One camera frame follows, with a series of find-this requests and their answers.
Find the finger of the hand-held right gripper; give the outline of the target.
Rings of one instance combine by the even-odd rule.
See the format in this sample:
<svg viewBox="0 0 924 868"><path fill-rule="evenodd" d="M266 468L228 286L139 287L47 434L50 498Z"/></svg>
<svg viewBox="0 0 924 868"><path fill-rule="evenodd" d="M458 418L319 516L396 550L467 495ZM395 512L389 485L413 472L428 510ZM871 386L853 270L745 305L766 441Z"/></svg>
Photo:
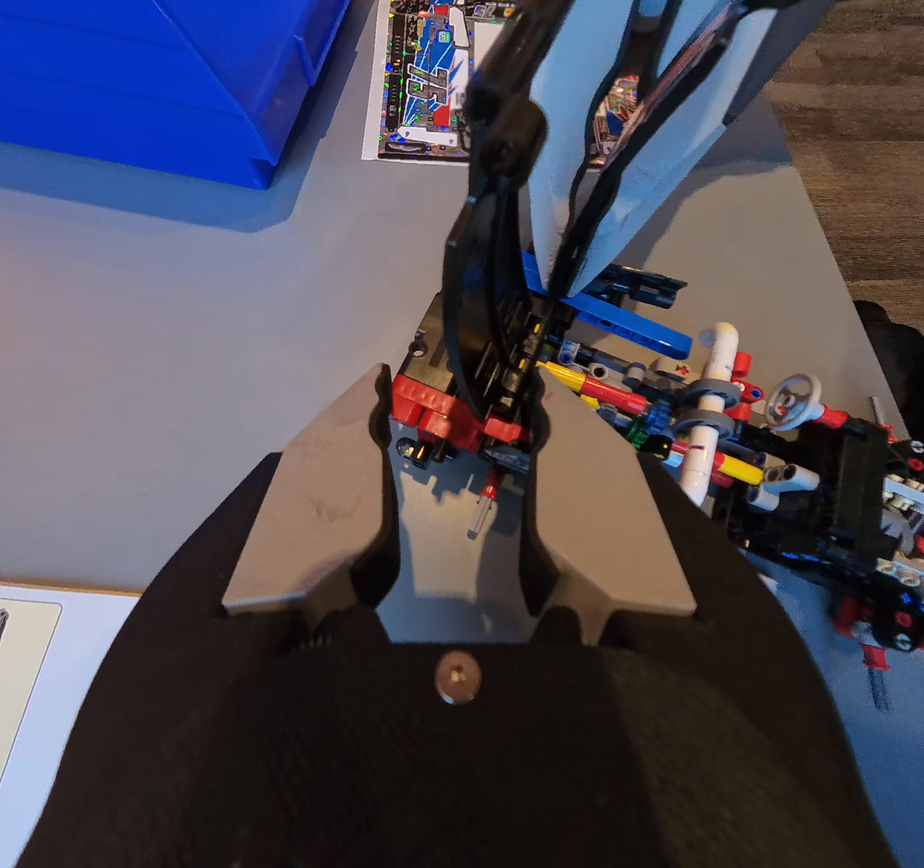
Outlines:
<svg viewBox="0 0 924 868"><path fill-rule="evenodd" d="M653 42L643 54L638 100L665 72L676 53L706 20L717 2L641 0L641 15L652 18L656 25ZM712 72L630 163L615 203L604 215L591 240L589 255L582 263L570 294L583 290L617 257L722 135L726 128L722 120L742 83L745 69L755 57L762 36L768 32L780 11L761 10L740 20ZM581 203L569 225L575 222L587 199Z"/></svg>
<svg viewBox="0 0 924 868"><path fill-rule="evenodd" d="M574 0L530 87L547 123L527 181L532 246L546 290L590 159L593 117L616 77L639 3Z"/></svg>

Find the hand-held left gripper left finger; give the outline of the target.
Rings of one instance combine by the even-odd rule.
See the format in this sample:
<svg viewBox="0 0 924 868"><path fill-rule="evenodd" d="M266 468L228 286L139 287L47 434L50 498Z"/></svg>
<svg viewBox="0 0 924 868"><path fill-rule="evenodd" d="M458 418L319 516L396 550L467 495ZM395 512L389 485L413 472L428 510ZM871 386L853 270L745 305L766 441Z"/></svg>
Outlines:
<svg viewBox="0 0 924 868"><path fill-rule="evenodd" d="M316 627L380 606L400 572L391 408L378 363L284 447L225 588L229 615L294 609Z"/></svg>

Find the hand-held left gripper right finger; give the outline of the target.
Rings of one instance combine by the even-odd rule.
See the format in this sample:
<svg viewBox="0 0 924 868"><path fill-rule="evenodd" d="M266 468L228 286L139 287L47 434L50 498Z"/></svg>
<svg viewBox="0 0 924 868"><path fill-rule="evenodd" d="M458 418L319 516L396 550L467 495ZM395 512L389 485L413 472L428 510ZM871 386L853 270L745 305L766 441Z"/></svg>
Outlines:
<svg viewBox="0 0 924 868"><path fill-rule="evenodd" d="M590 645L620 612L692 618L697 601L636 450L550 368L532 391L519 548L529 615L568 609Z"/></svg>

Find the toy brick car model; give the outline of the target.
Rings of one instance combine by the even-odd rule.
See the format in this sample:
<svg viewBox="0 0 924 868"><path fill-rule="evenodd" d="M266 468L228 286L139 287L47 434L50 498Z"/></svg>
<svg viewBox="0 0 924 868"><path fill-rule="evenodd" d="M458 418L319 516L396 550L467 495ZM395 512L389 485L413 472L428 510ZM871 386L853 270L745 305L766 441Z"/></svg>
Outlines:
<svg viewBox="0 0 924 868"><path fill-rule="evenodd" d="M476 377L487 384L478 411L463 400L446 353L439 295L393 382L391 416L416 438L399 454L421 469L461 449L490 469L470 536L482 527L508 472L526 474L526 373L545 366L636 451L681 473L711 390L687 363L691 339L622 308L670 308L686 283L610 265L571 298L547 306L535 256L523 254L525 299L496 304ZM837 411L817 377L787 377L769 396L747 380L751 356L737 352L710 428L717 443L706 513L752 555L828 587L838 633L854 639L872 702L890 708L886 653L922 650L922 443Z"/></svg>

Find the grey desk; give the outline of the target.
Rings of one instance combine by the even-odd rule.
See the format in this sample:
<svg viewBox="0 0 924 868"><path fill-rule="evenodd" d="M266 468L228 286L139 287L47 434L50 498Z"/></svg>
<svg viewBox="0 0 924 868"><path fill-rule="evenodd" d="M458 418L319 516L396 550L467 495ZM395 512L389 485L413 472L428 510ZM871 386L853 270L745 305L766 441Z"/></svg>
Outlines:
<svg viewBox="0 0 924 868"><path fill-rule="evenodd" d="M361 159L377 2L352 0L265 191L2 146L2 578L141 591L267 453L400 364L466 169ZM902 424L763 95L625 255L688 282L668 325L735 324L759 386L815 374L834 408L878 395ZM402 472L393 638L531 630L520 494L470 540L474 473ZM922 654L893 656L878 711L821 591L779 576L896 858L922 866Z"/></svg>

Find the holographic sticker sheet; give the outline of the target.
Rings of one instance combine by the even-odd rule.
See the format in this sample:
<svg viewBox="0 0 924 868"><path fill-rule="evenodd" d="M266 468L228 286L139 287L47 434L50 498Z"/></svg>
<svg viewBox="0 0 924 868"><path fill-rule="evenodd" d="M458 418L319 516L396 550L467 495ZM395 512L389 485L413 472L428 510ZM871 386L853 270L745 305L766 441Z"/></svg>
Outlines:
<svg viewBox="0 0 924 868"><path fill-rule="evenodd" d="M470 154L470 80L515 0L379 0L364 160L459 164Z"/></svg>

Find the instruction booklet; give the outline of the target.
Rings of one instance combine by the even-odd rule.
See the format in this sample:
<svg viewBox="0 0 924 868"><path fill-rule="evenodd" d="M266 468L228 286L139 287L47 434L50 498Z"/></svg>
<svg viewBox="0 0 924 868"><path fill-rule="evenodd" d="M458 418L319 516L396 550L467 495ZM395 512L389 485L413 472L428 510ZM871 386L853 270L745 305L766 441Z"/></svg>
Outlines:
<svg viewBox="0 0 924 868"><path fill-rule="evenodd" d="M1 865L14 866L90 684L138 592L1 587Z"/></svg>

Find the blue plastic bin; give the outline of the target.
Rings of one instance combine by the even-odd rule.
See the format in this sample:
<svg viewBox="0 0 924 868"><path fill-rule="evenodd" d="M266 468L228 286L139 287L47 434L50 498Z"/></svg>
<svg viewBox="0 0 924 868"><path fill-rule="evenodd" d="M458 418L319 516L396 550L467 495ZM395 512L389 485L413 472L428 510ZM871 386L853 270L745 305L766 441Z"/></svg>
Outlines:
<svg viewBox="0 0 924 868"><path fill-rule="evenodd" d="M350 0L1 0L3 143L266 189Z"/></svg>

